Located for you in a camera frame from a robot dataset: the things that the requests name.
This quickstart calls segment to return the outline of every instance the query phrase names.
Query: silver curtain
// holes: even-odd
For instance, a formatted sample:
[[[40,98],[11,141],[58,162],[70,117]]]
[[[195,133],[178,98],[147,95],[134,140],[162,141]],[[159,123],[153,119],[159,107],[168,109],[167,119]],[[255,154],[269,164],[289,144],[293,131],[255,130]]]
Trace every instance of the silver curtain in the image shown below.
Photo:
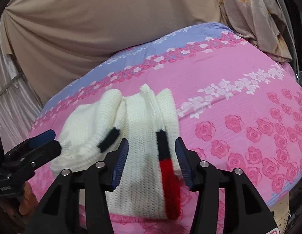
[[[5,152],[28,138],[42,105],[0,42],[0,135]]]

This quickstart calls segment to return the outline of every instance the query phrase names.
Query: white label with red border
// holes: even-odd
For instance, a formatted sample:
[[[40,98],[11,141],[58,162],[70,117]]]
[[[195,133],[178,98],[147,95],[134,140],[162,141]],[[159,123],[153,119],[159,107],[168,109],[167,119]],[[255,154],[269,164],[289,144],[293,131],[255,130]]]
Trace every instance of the white label with red border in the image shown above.
[[[266,233],[266,234],[280,234],[280,231],[278,228],[273,229],[272,231]]]

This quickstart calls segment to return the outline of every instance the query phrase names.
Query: pink bedsheet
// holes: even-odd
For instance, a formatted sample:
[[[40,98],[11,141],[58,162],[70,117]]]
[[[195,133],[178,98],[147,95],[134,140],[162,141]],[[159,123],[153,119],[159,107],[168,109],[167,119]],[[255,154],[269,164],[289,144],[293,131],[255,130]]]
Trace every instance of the pink bedsheet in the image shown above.
[[[144,83],[156,94],[169,88],[187,148],[217,168],[242,168],[266,203],[273,205],[302,176],[302,89],[280,65],[242,39],[213,49],[189,43],[166,54],[192,49],[197,51],[181,60],[166,62],[161,56],[151,57],[158,64],[131,68],[141,73],[130,80],[113,80],[106,88],[92,83],[80,90],[78,100],[59,103],[47,119],[40,118],[30,136],[48,129],[59,135],[78,105],[98,101],[111,86],[124,96],[137,93]],[[53,180],[48,164],[36,171],[29,182],[38,200]],[[182,214],[177,221],[111,215],[115,233],[188,234],[197,194],[184,185],[181,191]],[[222,191],[218,233],[223,230],[224,206]],[[82,206],[80,214],[85,226]]]

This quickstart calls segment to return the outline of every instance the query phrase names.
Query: bed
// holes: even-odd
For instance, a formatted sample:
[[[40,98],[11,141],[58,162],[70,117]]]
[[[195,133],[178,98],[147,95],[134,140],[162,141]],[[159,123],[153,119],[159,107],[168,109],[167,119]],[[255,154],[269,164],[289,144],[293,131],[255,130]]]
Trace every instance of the bed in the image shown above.
[[[172,92],[186,146],[219,169],[242,168],[269,207],[302,176],[302,89],[293,75],[219,23],[186,27],[123,50],[72,82],[45,105],[30,136],[57,136],[79,106],[109,89],[123,96],[147,83]],[[38,201],[54,180],[49,164],[29,181]],[[190,231],[197,194],[181,184],[182,213],[174,222],[111,214],[115,233]],[[217,232],[222,233],[224,193]],[[85,208],[80,222],[85,227]]]

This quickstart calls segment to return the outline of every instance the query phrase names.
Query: metal screw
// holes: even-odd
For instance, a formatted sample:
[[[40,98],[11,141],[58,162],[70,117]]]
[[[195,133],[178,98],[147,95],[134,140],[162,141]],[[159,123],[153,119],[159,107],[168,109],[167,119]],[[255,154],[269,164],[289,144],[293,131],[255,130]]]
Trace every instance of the metal screw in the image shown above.
[[[202,166],[202,167],[208,167],[209,163],[207,161],[201,161],[200,162],[200,166]]]
[[[67,176],[67,175],[69,175],[71,173],[71,171],[69,170],[69,169],[64,169],[62,172],[61,172],[61,174],[63,175],[63,176]]]
[[[100,161],[100,162],[97,162],[97,163],[96,163],[96,167],[97,167],[97,168],[103,168],[104,166],[105,166],[105,163],[104,163],[104,162],[101,162],[101,161]]]
[[[238,175],[241,175],[243,173],[243,171],[240,168],[234,169],[234,172]]]

